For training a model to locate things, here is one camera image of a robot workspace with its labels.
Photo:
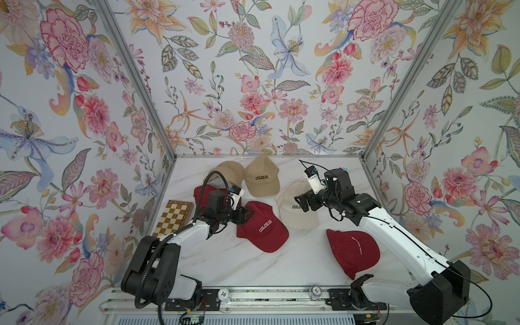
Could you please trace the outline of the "cream Colorado baseball cap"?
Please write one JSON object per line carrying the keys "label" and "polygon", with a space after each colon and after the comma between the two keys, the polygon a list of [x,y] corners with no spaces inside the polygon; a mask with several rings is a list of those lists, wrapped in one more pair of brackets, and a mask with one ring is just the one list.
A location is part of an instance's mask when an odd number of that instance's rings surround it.
{"label": "cream Colorado baseball cap", "polygon": [[296,202],[295,196],[312,191],[311,186],[305,180],[299,180],[289,185],[284,192],[275,196],[282,223],[287,228],[296,230],[312,230],[319,225],[317,212],[309,210],[305,212]]}

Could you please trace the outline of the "maroon Colorado cap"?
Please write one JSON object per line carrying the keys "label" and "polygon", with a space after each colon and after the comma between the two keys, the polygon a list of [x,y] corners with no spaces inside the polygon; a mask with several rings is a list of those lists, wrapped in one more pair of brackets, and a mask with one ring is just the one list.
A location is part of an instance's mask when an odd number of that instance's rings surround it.
{"label": "maroon Colorado cap", "polygon": [[259,201],[249,201],[245,207],[254,212],[241,226],[237,226],[236,236],[247,239],[265,253],[273,253],[288,240],[286,226],[274,214],[271,205]]}

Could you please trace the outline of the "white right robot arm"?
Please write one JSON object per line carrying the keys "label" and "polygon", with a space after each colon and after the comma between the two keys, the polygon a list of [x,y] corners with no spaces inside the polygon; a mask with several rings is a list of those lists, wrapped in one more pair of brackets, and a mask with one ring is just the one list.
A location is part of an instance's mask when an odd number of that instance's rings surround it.
{"label": "white right robot arm", "polygon": [[471,270],[432,251],[399,225],[387,210],[366,193],[358,194],[345,169],[327,170],[320,177],[315,166],[303,172],[310,190],[295,196],[304,211],[326,207],[338,211],[389,249],[408,269],[408,282],[383,280],[372,274],[350,285],[349,300],[356,309],[386,303],[413,310],[428,324],[444,324],[469,300]]}

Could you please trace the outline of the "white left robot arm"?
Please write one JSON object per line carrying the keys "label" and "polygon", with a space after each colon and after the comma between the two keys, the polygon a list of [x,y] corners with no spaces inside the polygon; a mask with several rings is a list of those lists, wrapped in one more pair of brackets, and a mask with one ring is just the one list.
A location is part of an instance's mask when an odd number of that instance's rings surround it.
{"label": "white left robot arm", "polygon": [[177,272],[181,257],[194,245],[219,232],[220,226],[242,226],[254,212],[240,206],[245,191],[237,186],[225,192],[208,193],[205,206],[198,206],[194,219],[173,234],[160,238],[146,236],[123,276],[121,290],[134,296],[134,306],[162,306],[181,301],[192,307],[203,300],[202,282]]}

